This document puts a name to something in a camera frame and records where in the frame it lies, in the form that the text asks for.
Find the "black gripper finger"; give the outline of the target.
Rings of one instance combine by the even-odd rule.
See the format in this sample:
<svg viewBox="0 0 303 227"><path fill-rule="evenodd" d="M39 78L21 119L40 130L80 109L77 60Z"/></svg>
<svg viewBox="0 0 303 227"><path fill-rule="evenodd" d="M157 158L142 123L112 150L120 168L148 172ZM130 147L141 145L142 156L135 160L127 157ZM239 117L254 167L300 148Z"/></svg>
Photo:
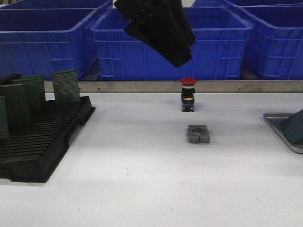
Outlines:
<svg viewBox="0 0 303 227"><path fill-rule="evenodd" d="M192 32L190 23L187 19L185 10L181 0L169 0L169 7L173 16L174 22L178 25L181 34L183 35L188 46L192 46L196 39Z"/></svg>
<svg viewBox="0 0 303 227"><path fill-rule="evenodd" d="M170 20L163 20L157 14L136 18L125 27L128 35L144 42L175 67L192 59L190 47Z"/></svg>

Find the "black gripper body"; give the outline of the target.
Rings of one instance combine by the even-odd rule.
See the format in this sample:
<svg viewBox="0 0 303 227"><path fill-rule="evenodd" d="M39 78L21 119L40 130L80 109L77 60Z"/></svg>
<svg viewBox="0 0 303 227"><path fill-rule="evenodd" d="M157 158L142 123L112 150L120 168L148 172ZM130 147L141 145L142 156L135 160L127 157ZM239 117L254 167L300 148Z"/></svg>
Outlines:
<svg viewBox="0 0 303 227"><path fill-rule="evenodd" d="M116 0L114 6L129 22L170 21L168 0Z"/></svg>

